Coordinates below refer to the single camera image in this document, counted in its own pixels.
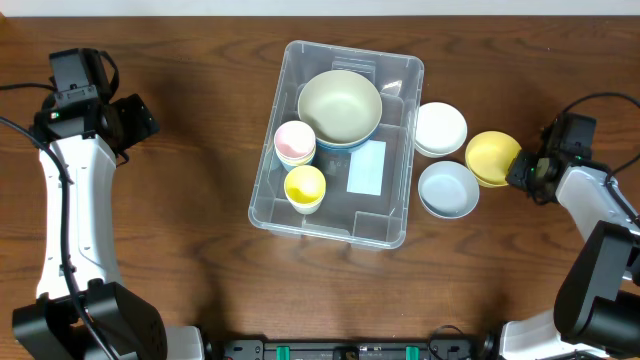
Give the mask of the pink cup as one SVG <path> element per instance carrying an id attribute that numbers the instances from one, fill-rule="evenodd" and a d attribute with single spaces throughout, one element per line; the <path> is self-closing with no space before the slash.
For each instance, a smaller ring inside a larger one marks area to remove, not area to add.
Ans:
<path id="1" fill-rule="evenodd" d="M 283 123 L 274 136 L 277 151 L 285 158 L 297 160 L 311 154 L 316 146 L 314 130 L 305 122 Z"/>

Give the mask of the yellow cup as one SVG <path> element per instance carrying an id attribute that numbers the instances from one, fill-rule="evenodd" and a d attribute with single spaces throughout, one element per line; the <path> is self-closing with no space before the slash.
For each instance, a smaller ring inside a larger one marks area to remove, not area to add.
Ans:
<path id="1" fill-rule="evenodd" d="M 299 158 L 299 159 L 293 159 L 293 158 L 286 157 L 285 155 L 283 155 L 279 151 L 276 151 L 276 155 L 277 155 L 277 157 L 278 157 L 278 159 L 280 161 L 284 160 L 284 161 L 292 162 L 292 163 L 301 163 L 301 166 L 309 165 L 313 161 L 313 159 L 315 157 L 315 154 L 316 154 L 316 151 L 313 151 L 313 152 L 307 154 L 305 157 L 302 157 L 302 158 Z"/>
<path id="2" fill-rule="evenodd" d="M 302 206 L 319 203 L 326 193 L 324 174 L 314 166 L 292 169 L 285 177 L 284 192 L 288 200 Z"/>

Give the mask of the cream beige bowl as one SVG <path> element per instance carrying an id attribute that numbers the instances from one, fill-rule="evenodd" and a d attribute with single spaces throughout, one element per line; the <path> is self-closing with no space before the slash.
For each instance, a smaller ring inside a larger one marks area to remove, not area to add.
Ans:
<path id="1" fill-rule="evenodd" d="M 312 127 L 316 139 L 350 144 L 376 130 L 383 105 L 380 93 L 363 75 L 330 70 L 302 88 L 297 112 L 299 119 Z"/>

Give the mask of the light blue cup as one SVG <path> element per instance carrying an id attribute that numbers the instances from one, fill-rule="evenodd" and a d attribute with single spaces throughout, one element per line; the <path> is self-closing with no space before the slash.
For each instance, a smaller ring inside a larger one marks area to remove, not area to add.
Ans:
<path id="1" fill-rule="evenodd" d="M 280 161 L 282 167 L 287 171 L 291 171 L 292 169 L 294 169 L 295 167 L 301 166 L 301 163 L 292 163 L 292 162 L 287 162 L 284 160 Z"/>

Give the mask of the cream white cup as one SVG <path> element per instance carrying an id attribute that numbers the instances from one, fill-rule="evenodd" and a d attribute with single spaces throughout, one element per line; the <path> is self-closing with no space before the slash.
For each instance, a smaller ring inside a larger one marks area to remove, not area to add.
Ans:
<path id="1" fill-rule="evenodd" d="M 302 215 L 310 215 L 319 209 L 322 203 L 322 198 L 319 198 L 311 203 L 300 203 L 300 202 L 294 201 L 293 199 L 290 199 L 289 203 L 293 206 L 296 212 Z"/>

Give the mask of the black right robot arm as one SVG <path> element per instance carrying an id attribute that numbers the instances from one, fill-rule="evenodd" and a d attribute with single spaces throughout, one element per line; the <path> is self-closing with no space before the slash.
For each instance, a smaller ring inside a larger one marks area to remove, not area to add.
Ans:
<path id="1" fill-rule="evenodd" d="M 520 152 L 507 181 L 541 204 L 561 205 L 584 246 L 551 310 L 506 323 L 498 359 L 634 358 L 639 298 L 622 290 L 639 281 L 639 216 L 612 171 L 583 154 Z"/>

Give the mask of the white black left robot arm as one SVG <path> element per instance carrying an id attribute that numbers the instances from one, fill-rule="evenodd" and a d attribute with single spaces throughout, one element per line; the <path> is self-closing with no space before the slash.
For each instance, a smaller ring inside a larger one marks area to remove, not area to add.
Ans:
<path id="1" fill-rule="evenodd" d="M 203 359 L 201 331 L 165 326 L 123 285 L 116 258 L 118 160 L 159 126 L 137 94 L 106 104 L 83 92 L 51 95 L 26 132 L 45 175 L 46 252 L 36 301 L 14 310 L 13 334 L 35 359 Z"/>

